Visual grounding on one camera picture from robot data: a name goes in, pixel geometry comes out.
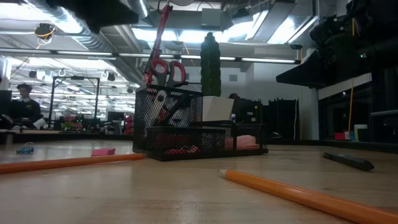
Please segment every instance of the wire mesh desk organizer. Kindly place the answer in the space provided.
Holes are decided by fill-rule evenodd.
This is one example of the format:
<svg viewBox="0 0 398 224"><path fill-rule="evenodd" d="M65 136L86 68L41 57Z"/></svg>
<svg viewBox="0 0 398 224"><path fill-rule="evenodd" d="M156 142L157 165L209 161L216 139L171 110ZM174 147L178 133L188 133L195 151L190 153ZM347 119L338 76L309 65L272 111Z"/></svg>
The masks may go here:
<svg viewBox="0 0 398 224"><path fill-rule="evenodd" d="M147 85L136 91L133 151L170 161L267 153L263 124L202 122L203 94ZM251 136L251 147L237 139Z"/></svg>

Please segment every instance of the orange pencil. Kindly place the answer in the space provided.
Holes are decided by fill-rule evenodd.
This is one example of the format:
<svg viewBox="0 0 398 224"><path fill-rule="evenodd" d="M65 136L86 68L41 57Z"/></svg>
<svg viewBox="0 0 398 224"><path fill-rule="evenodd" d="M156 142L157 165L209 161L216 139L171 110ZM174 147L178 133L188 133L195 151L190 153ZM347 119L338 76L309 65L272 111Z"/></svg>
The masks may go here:
<svg viewBox="0 0 398 224"><path fill-rule="evenodd" d="M356 223L396 224L398 215L234 170L219 170L228 180L301 203Z"/></svg>
<svg viewBox="0 0 398 224"><path fill-rule="evenodd" d="M81 165L96 164L102 162L130 161L130 160L138 160L143 158L144 158L143 154L129 154L129 155L117 155L117 156L99 156L99 157L86 157L86 158L75 158L75 159L56 159L56 160L47 160L47 161L0 164L0 174L41 170L41 169L53 169L53 168L70 167L70 166L81 166Z"/></svg>

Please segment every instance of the man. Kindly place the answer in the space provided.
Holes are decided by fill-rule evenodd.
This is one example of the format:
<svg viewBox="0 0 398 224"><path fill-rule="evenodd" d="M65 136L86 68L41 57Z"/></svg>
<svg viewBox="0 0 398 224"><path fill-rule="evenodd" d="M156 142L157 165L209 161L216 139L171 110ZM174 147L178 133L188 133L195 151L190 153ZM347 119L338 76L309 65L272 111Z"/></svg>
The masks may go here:
<svg viewBox="0 0 398 224"><path fill-rule="evenodd" d="M230 96L229 96L229 99L234 99L234 100L236 100L236 99L240 99L240 97L238 96L237 93L231 93Z"/></svg>
<svg viewBox="0 0 398 224"><path fill-rule="evenodd" d="M15 120L26 120L35 122L41 118L40 105L38 102L30 98L32 87L28 84L20 84L17 86L21 98L11 101L10 117Z"/></svg>

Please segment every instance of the pen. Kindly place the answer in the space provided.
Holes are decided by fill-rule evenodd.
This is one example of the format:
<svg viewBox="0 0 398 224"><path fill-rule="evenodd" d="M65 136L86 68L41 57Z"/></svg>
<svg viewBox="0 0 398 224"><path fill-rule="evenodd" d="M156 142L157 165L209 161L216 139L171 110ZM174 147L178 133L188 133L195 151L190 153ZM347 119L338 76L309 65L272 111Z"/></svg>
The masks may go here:
<svg viewBox="0 0 398 224"><path fill-rule="evenodd" d="M364 159L358 159L351 156L346 156L343 154L325 152L323 154L323 157L361 170L367 171L374 168L373 164L371 164L369 161L366 161Z"/></svg>

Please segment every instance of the pink sticky notes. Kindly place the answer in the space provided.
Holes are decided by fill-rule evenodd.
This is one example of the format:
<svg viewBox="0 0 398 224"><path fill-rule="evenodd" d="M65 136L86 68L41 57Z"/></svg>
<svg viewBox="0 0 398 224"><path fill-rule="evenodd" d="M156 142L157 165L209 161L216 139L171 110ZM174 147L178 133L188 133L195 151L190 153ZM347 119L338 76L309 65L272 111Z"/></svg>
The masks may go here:
<svg viewBox="0 0 398 224"><path fill-rule="evenodd" d="M115 148L94 149L91 156L110 156L114 155L115 150Z"/></svg>

